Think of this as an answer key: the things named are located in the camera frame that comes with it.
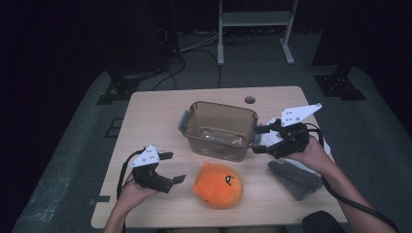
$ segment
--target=wooden table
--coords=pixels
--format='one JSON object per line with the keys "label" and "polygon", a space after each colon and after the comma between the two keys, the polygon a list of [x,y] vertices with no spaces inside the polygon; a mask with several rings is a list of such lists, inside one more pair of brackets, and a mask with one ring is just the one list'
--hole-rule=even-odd
{"label": "wooden table", "polygon": [[[253,96],[256,103],[245,103],[247,96]],[[100,191],[101,196],[111,198],[109,202],[97,203],[91,220],[93,227],[104,227],[116,203],[116,187],[122,163],[130,154],[150,144],[156,145],[158,150],[174,152],[173,159],[163,160],[158,165],[156,171],[161,176],[170,179],[184,174],[187,176],[183,183],[174,185],[168,194],[159,193],[134,209],[127,217],[127,227],[296,224],[319,210],[329,212],[340,222],[347,221],[337,201],[324,188],[303,201],[295,201],[270,173],[267,163],[274,157],[269,154],[254,154],[252,150],[248,150],[245,160],[230,162],[192,152],[188,139],[178,130],[178,123],[184,110],[196,101],[254,110],[258,114],[258,123],[263,124],[273,117],[280,117],[284,108],[308,104],[297,86],[134,93]],[[304,122],[317,124],[313,116],[306,118]],[[212,210],[192,193],[191,187],[204,162],[226,165],[240,175],[244,183],[244,195],[237,206],[228,210]]]}

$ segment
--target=white shelf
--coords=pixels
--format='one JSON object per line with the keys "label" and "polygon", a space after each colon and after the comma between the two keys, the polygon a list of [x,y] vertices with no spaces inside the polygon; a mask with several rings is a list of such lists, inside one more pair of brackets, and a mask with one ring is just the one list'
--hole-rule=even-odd
{"label": "white shelf", "polygon": [[223,26],[288,25],[290,11],[223,13]]}

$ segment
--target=forearm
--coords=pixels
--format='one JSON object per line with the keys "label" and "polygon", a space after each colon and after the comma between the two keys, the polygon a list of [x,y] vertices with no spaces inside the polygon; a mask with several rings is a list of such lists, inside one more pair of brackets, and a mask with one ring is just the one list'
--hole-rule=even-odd
{"label": "forearm", "polygon": [[113,208],[104,227],[104,233],[121,233],[128,211],[122,208]]}
{"label": "forearm", "polygon": [[[330,168],[322,176],[325,177],[332,189],[339,195],[373,209],[337,166]],[[395,232],[388,224],[375,216],[358,210],[342,201],[339,201],[339,205],[354,232]]]}

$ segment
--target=orange plush toy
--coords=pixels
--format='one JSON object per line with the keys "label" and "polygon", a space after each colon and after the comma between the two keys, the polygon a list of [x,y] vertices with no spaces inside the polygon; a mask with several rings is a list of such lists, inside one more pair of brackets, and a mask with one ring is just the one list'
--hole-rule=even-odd
{"label": "orange plush toy", "polygon": [[193,192],[214,209],[227,209],[236,205],[243,195],[243,183],[237,173],[221,164],[202,165],[192,187]]}

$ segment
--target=clear plastic bin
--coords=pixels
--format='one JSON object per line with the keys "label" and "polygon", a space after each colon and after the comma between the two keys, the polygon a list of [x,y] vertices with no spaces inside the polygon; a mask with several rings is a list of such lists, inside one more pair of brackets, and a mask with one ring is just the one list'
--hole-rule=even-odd
{"label": "clear plastic bin", "polygon": [[184,112],[179,130],[193,152],[240,162],[254,143],[257,123],[252,110],[199,101]]}

